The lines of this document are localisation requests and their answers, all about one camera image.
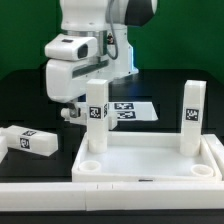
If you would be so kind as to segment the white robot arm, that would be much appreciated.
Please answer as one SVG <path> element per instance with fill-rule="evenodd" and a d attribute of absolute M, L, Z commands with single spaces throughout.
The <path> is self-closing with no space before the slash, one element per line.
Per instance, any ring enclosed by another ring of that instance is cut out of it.
<path fill-rule="evenodd" d="M 91 79 L 109 82 L 136 74 L 127 28 L 142 27 L 155 15 L 158 0 L 59 0 L 61 33 L 45 46 L 47 94 L 65 103 L 68 116 L 83 110 L 78 98 Z"/>

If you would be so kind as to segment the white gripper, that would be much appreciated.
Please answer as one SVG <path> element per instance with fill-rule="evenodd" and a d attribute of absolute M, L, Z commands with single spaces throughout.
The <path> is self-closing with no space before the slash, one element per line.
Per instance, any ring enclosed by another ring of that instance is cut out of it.
<path fill-rule="evenodd" d="M 72 118 L 81 116 L 76 98 L 86 93 L 90 79 L 109 82 L 129 74 L 129 57 L 119 56 L 116 60 L 108 56 L 93 56 L 77 61 L 50 58 L 46 67 L 47 94 L 53 101 L 68 103 Z"/>

